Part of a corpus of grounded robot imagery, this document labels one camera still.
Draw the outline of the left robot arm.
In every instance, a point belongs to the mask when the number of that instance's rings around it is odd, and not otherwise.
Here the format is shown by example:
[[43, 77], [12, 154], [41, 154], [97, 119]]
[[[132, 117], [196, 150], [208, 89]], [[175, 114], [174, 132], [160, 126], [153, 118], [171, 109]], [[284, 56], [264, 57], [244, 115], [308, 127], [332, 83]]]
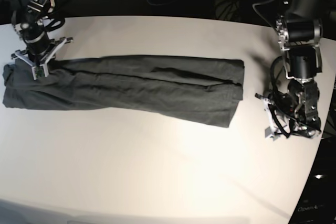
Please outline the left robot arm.
[[320, 49], [323, 0], [285, 1], [288, 9], [271, 21], [259, 8], [275, 1], [278, 0], [252, 5], [255, 13], [277, 33], [281, 52], [270, 66], [270, 89], [255, 95], [263, 102], [268, 115], [265, 137], [315, 138], [321, 134], [320, 91], [315, 77], [323, 68]]

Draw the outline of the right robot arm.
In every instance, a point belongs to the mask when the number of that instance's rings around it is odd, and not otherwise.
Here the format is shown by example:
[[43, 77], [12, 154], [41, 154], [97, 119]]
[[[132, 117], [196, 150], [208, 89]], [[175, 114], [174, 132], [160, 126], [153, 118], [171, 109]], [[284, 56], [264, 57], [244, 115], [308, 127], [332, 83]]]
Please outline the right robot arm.
[[72, 42], [72, 38], [62, 37], [50, 39], [48, 33], [59, 29], [64, 23], [63, 18], [54, 18], [55, 0], [29, 0], [27, 5], [12, 14], [12, 27], [26, 49], [17, 50], [12, 57], [20, 59], [32, 67], [46, 65], [57, 50]]

